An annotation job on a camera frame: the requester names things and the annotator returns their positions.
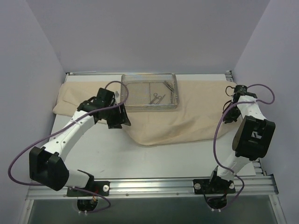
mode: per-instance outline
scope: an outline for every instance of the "wire mesh basket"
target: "wire mesh basket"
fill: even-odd
[[[121,81],[127,85],[129,98],[126,110],[173,110],[179,104],[178,83],[175,74],[134,74],[122,75]],[[121,101],[126,89],[121,87]]]

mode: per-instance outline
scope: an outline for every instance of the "screw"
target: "screw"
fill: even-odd
[[[196,190],[199,190],[199,189],[201,188],[201,185],[200,185],[199,183],[196,183],[196,184],[194,185],[194,188],[195,188]]]
[[[109,191],[109,186],[108,185],[104,185],[103,186],[103,191],[104,192],[108,192]]]

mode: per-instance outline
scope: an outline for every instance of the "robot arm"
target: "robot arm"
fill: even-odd
[[[30,178],[54,190],[60,190],[64,186],[92,189],[94,177],[81,170],[69,170],[64,161],[81,136],[98,120],[105,119],[109,129],[121,128],[121,124],[131,125],[124,105],[96,112],[78,120],[88,112],[112,105],[115,105],[114,93],[102,88],[99,89],[96,97],[81,103],[66,125],[75,122],[73,126],[41,148],[32,148],[29,153]]]
[[[240,96],[238,102],[252,102],[252,96]],[[232,153],[223,163],[237,174],[247,163],[263,158],[268,151],[275,123],[268,121],[260,111],[257,102],[254,104],[239,104],[236,106],[243,120],[233,139]],[[219,167],[217,176],[227,181],[233,181],[234,174]]]
[[[233,139],[233,151],[225,162],[222,163],[224,167],[233,170],[234,173],[217,166],[212,172],[209,184],[205,189],[206,192],[212,194],[226,194],[229,189],[234,188],[232,183],[235,174],[249,162],[263,158],[267,154],[275,130],[275,123],[268,121],[266,117],[263,116],[256,100],[256,95],[247,92],[246,86],[237,85],[235,87],[230,105],[236,102],[255,103],[236,105],[228,111],[224,117],[223,122],[225,123],[236,122],[240,115],[243,118]],[[223,203],[219,203],[218,208],[222,208],[224,205]]]

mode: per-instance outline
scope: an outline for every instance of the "forceps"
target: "forceps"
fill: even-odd
[[[161,98],[162,98],[162,96],[158,96],[158,94],[155,92],[155,93],[154,93],[154,98],[150,101],[149,104],[152,104],[152,103],[155,102],[156,99],[161,99]]]

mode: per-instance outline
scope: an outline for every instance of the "purple cable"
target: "purple cable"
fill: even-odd
[[[105,198],[104,196],[102,196],[102,195],[99,195],[97,193],[94,193],[94,192],[91,192],[91,191],[88,191],[88,190],[85,190],[85,189],[81,189],[81,188],[73,187],[73,189],[74,190],[78,190],[78,191],[82,191],[82,192],[85,192],[85,193],[88,193],[88,194],[92,194],[92,195],[100,197],[100,198],[104,199],[106,202],[108,202],[108,205],[106,207],[100,208],[100,209],[96,209],[96,210],[93,210],[93,211],[87,211],[86,213],[95,213],[95,212],[103,211],[103,210],[108,209],[108,208],[111,207],[111,202],[107,198]]]
[[[122,102],[120,102],[119,104],[113,105],[113,106],[104,107],[104,108],[100,108],[100,109],[97,109],[97,110],[90,111],[90,112],[84,114],[83,116],[79,117],[78,119],[76,119],[76,121],[74,121],[73,123],[70,123],[68,126],[66,126],[66,127],[64,127],[63,129],[61,129],[60,131],[55,132],[55,133],[53,133],[53,134],[51,134],[51,135],[49,135],[49,136],[47,136],[47,137],[44,137],[44,138],[42,138],[42,139],[40,139],[40,140],[38,140],[38,141],[32,143],[30,146],[28,146],[28,147],[25,148],[23,151],[21,151],[21,152],[20,152],[20,153],[13,159],[13,161],[10,163],[10,165],[9,165],[9,167],[8,167],[8,172],[7,172],[7,173],[8,173],[8,177],[9,177],[13,182],[18,183],[18,184],[21,184],[21,185],[27,185],[27,186],[43,186],[43,185],[40,184],[40,183],[26,183],[26,182],[22,182],[22,181],[18,181],[18,180],[16,180],[16,179],[12,176],[12,174],[11,174],[11,169],[12,169],[13,165],[15,164],[15,162],[16,162],[16,161],[17,161],[17,160],[18,160],[18,159],[19,159],[25,152],[27,152],[27,151],[28,151],[29,149],[31,149],[33,146],[37,145],[38,143],[41,143],[42,141],[45,141],[46,139],[49,139],[49,138],[53,137],[53,136],[55,136],[55,135],[58,135],[58,134],[60,134],[61,132],[64,132],[65,130],[67,130],[68,128],[70,128],[70,127],[73,126],[74,124],[76,124],[78,121],[80,121],[80,120],[83,119],[84,117],[86,117],[86,116],[88,116],[88,115],[91,115],[91,114],[93,114],[93,113],[96,113],[96,112],[105,111],[105,110],[111,110],[111,109],[114,109],[114,108],[117,108],[117,107],[123,105],[123,104],[126,102],[126,100],[128,99],[128,97],[129,97],[129,91],[128,91],[127,86],[126,86],[125,84],[123,84],[122,82],[120,82],[120,81],[112,81],[112,82],[110,82],[110,83],[108,83],[108,84],[106,85],[105,89],[106,89],[111,83],[120,83],[121,85],[123,85],[123,86],[125,87],[126,92],[127,92],[127,95],[126,95],[126,98],[125,98]]]
[[[261,99],[257,99],[256,102],[261,102],[261,103],[264,103],[264,104],[267,104],[267,105],[273,104],[273,102],[275,101],[275,94],[274,94],[274,92],[272,91],[272,89],[270,89],[268,86],[266,86],[266,85],[264,85],[264,84],[254,84],[254,85],[250,85],[249,87],[252,87],[252,86],[263,86],[263,87],[267,88],[268,90],[270,90],[270,92],[272,93],[272,96],[273,96],[273,100],[272,100],[271,102],[265,102],[265,101],[263,101],[263,100],[261,100]],[[219,120],[218,125],[217,125],[217,127],[216,127],[216,131],[215,131],[215,135],[214,135],[214,139],[213,139],[213,154],[214,154],[214,158],[215,158],[217,164],[218,164],[220,167],[222,167],[222,168],[224,168],[224,169],[227,169],[227,170],[229,170],[229,171],[232,172],[232,173],[234,173],[234,171],[233,171],[232,169],[228,168],[228,167],[223,166],[223,165],[219,162],[219,160],[218,160],[218,158],[217,158],[217,154],[216,154],[216,139],[217,139],[217,134],[218,134],[220,125],[221,125],[221,123],[222,123],[224,117],[225,117],[226,114],[228,113],[228,111],[230,111],[233,107],[235,107],[236,105],[239,105],[239,104],[253,104],[253,103],[255,103],[255,102],[254,102],[254,101],[250,101],[250,102],[237,102],[237,103],[232,104],[231,106],[228,107],[228,109],[225,110],[225,112],[223,113],[223,115],[222,115],[221,119]],[[234,198],[233,198],[233,199],[232,199],[232,200],[231,200],[225,207],[223,207],[222,210],[223,210],[223,209],[226,209],[228,206],[230,206],[230,205],[231,205],[231,204],[238,198],[238,196],[241,194],[241,192],[243,191],[243,189],[244,189],[244,187],[245,187],[244,180],[243,180],[241,177],[239,177],[237,174],[235,174],[235,176],[242,182],[242,187],[241,187],[241,189],[239,190],[239,192],[236,194],[236,196],[235,196],[235,197],[234,197]]]

